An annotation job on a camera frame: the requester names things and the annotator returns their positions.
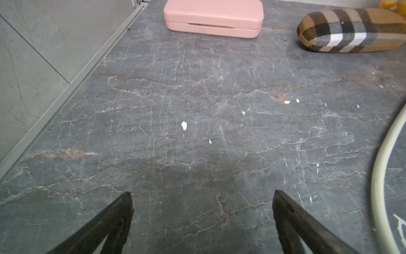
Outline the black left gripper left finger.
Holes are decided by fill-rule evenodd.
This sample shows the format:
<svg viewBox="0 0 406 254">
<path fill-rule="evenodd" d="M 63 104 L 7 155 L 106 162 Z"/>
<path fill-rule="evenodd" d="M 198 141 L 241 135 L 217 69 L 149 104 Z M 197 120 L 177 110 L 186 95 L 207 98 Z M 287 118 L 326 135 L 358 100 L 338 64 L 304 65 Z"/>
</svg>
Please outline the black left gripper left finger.
<svg viewBox="0 0 406 254">
<path fill-rule="evenodd" d="M 124 192 L 49 253 L 92 254 L 103 242 L 102 254 L 120 254 L 129 235 L 133 213 L 131 193 Z"/>
</svg>

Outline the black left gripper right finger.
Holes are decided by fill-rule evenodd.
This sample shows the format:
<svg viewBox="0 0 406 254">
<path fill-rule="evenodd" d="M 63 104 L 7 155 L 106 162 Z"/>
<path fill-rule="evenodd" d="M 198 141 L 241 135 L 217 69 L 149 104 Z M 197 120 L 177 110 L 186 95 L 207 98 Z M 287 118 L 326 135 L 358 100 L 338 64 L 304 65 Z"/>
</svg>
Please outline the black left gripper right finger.
<svg viewBox="0 0 406 254">
<path fill-rule="evenodd" d="M 285 254 L 304 254 L 304 243 L 314 254 L 357 253 L 284 191 L 275 191 L 272 209 L 279 241 Z"/>
</svg>

